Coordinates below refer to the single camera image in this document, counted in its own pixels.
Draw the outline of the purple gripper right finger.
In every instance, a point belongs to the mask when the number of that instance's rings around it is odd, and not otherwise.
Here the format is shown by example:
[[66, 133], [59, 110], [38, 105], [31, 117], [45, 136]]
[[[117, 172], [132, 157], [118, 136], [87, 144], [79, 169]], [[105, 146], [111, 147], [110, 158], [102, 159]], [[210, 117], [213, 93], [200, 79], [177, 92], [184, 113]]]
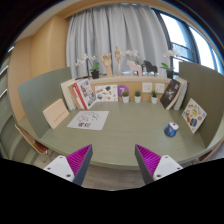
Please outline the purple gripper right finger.
[[135, 156], [145, 184], [182, 169], [182, 166], [169, 155], [160, 156], [138, 144], [135, 145]]

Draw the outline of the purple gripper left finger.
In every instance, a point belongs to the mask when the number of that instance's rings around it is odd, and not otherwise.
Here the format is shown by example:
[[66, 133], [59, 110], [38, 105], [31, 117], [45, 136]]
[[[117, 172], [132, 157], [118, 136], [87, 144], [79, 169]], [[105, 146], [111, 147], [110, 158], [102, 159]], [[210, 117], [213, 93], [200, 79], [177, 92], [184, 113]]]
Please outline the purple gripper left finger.
[[92, 145], [87, 145], [68, 156], [59, 155], [44, 170], [81, 186], [92, 155]]

